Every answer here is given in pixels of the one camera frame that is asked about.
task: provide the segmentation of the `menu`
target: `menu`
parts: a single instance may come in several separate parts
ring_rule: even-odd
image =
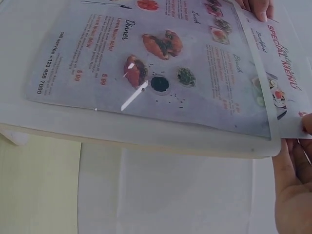
[[[72,0],[41,46],[27,98],[304,137],[300,119],[311,107],[282,39],[277,22],[260,23],[228,0]]]

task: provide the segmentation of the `food photo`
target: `food photo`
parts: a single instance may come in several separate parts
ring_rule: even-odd
[[[154,0],[138,0],[137,6],[146,11],[157,11],[159,8],[159,5],[156,1]]]
[[[213,35],[213,40],[224,45],[230,44],[229,37],[222,29],[210,26],[210,31]]]
[[[170,56],[177,57],[183,48],[179,36],[170,30],[165,31],[163,38],[150,34],[143,34],[142,38],[146,50],[161,60],[168,60]]]
[[[209,4],[209,3],[208,4],[205,3],[204,5],[206,7],[207,12],[210,15],[217,16],[217,17],[223,17],[223,13],[219,7],[212,5],[212,4]]]

